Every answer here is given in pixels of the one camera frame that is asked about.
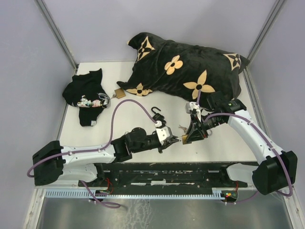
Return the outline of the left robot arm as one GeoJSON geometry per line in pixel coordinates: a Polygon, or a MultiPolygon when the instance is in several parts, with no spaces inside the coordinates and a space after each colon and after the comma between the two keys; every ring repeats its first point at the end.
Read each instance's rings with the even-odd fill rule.
{"type": "Polygon", "coordinates": [[[89,147],[61,146],[58,140],[51,141],[33,157],[34,184],[46,186],[64,181],[84,181],[101,186],[105,174],[97,164],[121,163],[132,159],[134,153],[157,149],[159,153],[179,142],[167,126],[156,128],[148,135],[136,127],[110,143],[89,147]]]}

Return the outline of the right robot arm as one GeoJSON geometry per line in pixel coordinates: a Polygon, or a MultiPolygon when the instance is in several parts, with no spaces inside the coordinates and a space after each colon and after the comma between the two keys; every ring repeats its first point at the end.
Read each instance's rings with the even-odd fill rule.
{"type": "Polygon", "coordinates": [[[235,181],[252,184],[263,195],[277,192],[290,197],[295,183],[297,156],[293,151],[286,152],[253,121],[246,106],[238,99],[228,101],[221,92],[207,97],[212,112],[201,114],[199,102],[186,104],[186,112],[191,122],[183,137],[184,144],[204,140],[208,130],[228,124],[243,139],[254,154],[257,166],[235,163],[219,174],[219,182],[229,187],[235,181]]]}

